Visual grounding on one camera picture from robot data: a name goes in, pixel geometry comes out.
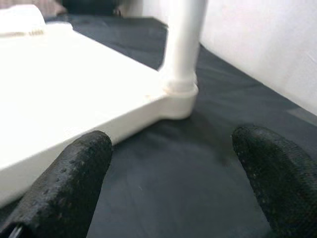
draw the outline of white backdrop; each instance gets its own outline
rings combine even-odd
[[[167,23],[171,0],[130,0],[129,16]],[[317,115],[317,1],[209,0],[202,44]]]

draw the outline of white wall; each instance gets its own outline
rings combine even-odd
[[[167,23],[170,0],[130,1],[127,15]],[[317,115],[316,16],[316,0],[209,0],[201,41]]]

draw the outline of white plastic base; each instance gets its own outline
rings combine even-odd
[[[75,138],[113,143],[190,115],[198,92],[173,95],[159,73],[69,26],[0,38],[0,206],[21,196]]]

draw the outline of white pipe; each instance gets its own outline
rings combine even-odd
[[[208,0],[171,0],[165,56],[160,69],[165,89],[187,93],[195,88],[199,39]]]

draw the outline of white cylindrical pole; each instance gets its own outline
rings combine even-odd
[[[191,92],[196,83],[199,39],[208,0],[171,0],[165,56],[160,69],[165,89]]]

